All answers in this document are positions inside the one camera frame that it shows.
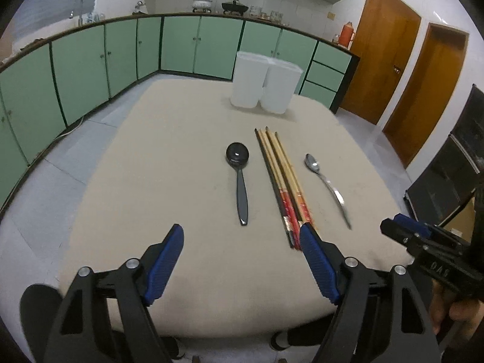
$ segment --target black refrigerator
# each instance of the black refrigerator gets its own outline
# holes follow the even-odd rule
[[[444,226],[474,194],[484,170],[484,93],[475,85],[454,129],[430,165],[405,192],[418,221]]]

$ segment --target spoon handle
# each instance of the spoon handle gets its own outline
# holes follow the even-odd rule
[[[240,225],[247,225],[249,221],[249,204],[247,202],[247,191],[245,190],[242,169],[237,169],[237,212],[239,213]]]
[[[343,196],[339,193],[339,191],[331,184],[330,180],[323,174],[318,173],[319,178],[323,181],[323,183],[326,185],[328,190],[331,192],[333,197],[335,198],[336,203],[338,204],[338,207],[341,211],[341,214],[343,214],[343,217],[346,221],[346,225],[348,225],[349,229],[352,229],[352,225],[349,222],[349,216],[348,216],[348,210],[346,209],[345,205],[345,200],[343,199]]]

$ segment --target green drawer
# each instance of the green drawer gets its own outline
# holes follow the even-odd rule
[[[320,86],[330,88],[331,90],[338,91],[339,85],[343,80],[343,74],[335,71],[325,65],[318,64],[316,62],[311,63],[311,68],[307,74],[307,80],[317,83]]]
[[[312,98],[328,109],[330,108],[333,99],[335,99],[336,93],[334,91],[328,90],[327,88],[318,86],[317,84],[311,82],[304,82],[302,86],[301,95],[307,98]]]
[[[351,59],[352,57],[349,54],[324,42],[319,43],[314,55],[314,60],[317,62],[343,73],[346,72],[346,68],[348,68]]]

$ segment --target silver bolt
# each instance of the silver bolt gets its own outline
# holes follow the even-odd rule
[[[128,269],[136,269],[138,265],[139,265],[139,260],[137,260],[136,258],[128,259],[126,262],[126,267]]]
[[[345,259],[345,264],[350,268],[356,268],[358,266],[358,261],[355,258],[348,257]]]
[[[406,272],[407,272],[407,269],[405,269],[402,265],[396,265],[395,266],[395,273],[403,276]]]
[[[85,277],[90,273],[90,269],[87,266],[84,266],[79,269],[77,272],[81,277]]]

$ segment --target red thermos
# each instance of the red thermos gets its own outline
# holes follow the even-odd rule
[[[349,43],[353,41],[355,35],[355,30],[353,28],[353,23],[350,21],[343,26],[341,30],[341,35],[339,36],[338,43],[345,48],[348,48]]]

